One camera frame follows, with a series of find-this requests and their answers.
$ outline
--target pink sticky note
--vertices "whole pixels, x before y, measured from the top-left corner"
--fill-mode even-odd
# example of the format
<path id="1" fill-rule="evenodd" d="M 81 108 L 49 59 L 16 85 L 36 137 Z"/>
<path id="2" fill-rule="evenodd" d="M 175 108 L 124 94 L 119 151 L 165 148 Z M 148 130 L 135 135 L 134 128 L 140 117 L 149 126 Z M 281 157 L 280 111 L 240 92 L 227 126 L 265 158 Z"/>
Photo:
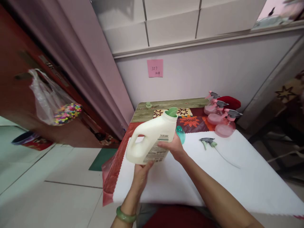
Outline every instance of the pink sticky note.
<path id="1" fill-rule="evenodd" d="M 149 78 L 163 77 L 163 60 L 147 60 Z"/>

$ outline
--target green jade bracelet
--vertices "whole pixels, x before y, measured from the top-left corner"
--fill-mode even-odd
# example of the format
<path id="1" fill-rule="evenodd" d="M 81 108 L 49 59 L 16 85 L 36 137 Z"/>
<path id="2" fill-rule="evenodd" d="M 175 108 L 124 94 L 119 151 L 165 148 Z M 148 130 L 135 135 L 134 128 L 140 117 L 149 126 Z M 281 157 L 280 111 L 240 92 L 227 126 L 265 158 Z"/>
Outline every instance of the green jade bracelet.
<path id="1" fill-rule="evenodd" d="M 120 220 L 122 220 L 123 222 L 126 222 L 126 223 L 133 223 L 133 222 L 135 222 L 135 220 L 136 220 L 136 215 L 132 215 L 132 216 L 126 215 L 126 214 L 124 214 L 124 213 L 120 210 L 120 207 L 121 207 L 121 206 L 119 206 L 119 207 L 116 209 L 116 215 L 117 215 L 117 217 L 118 217 Z"/>

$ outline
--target teal bottle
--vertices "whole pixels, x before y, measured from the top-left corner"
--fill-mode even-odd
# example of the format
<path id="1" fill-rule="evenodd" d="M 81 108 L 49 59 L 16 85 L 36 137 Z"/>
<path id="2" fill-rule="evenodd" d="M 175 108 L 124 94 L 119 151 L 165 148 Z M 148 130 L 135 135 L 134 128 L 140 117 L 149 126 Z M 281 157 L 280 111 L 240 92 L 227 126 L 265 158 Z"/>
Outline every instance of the teal bottle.
<path id="1" fill-rule="evenodd" d="M 176 133 L 179 136 L 181 143 L 184 144 L 186 139 L 186 133 L 184 132 L 181 126 L 176 127 Z"/>

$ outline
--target green mat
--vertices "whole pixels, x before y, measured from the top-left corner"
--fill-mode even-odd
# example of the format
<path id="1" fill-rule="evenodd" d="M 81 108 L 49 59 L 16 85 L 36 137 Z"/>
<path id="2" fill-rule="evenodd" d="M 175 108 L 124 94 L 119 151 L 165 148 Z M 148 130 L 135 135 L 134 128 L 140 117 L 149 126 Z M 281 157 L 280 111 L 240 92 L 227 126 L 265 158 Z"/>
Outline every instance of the green mat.
<path id="1" fill-rule="evenodd" d="M 101 171 L 101 166 L 116 153 L 118 149 L 101 149 L 97 157 L 91 164 L 89 170 Z"/>

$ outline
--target wooden door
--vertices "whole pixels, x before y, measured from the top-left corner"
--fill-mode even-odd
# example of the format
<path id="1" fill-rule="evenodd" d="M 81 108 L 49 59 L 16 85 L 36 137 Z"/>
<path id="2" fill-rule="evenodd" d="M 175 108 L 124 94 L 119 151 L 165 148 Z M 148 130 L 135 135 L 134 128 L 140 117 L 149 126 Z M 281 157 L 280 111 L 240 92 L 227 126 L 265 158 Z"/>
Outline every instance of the wooden door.
<path id="1" fill-rule="evenodd" d="M 35 97 L 29 88 L 32 79 L 26 74 L 34 67 L 39 67 L 61 87 L 68 86 L 69 88 L 65 90 L 72 92 L 73 98 L 81 102 L 84 109 L 89 110 L 92 116 L 96 117 L 96 114 L 62 75 L 58 74 L 54 77 L 54 71 L 43 61 L 43 59 L 47 60 L 46 55 L 2 6 L 0 6 L 0 31 L 0 116 L 53 142 L 69 144 L 73 147 L 101 148 L 100 142 L 79 118 L 63 126 L 49 126 L 37 118 Z M 107 127 L 102 120 L 96 120 L 98 121 L 101 122 L 99 125 Z"/>

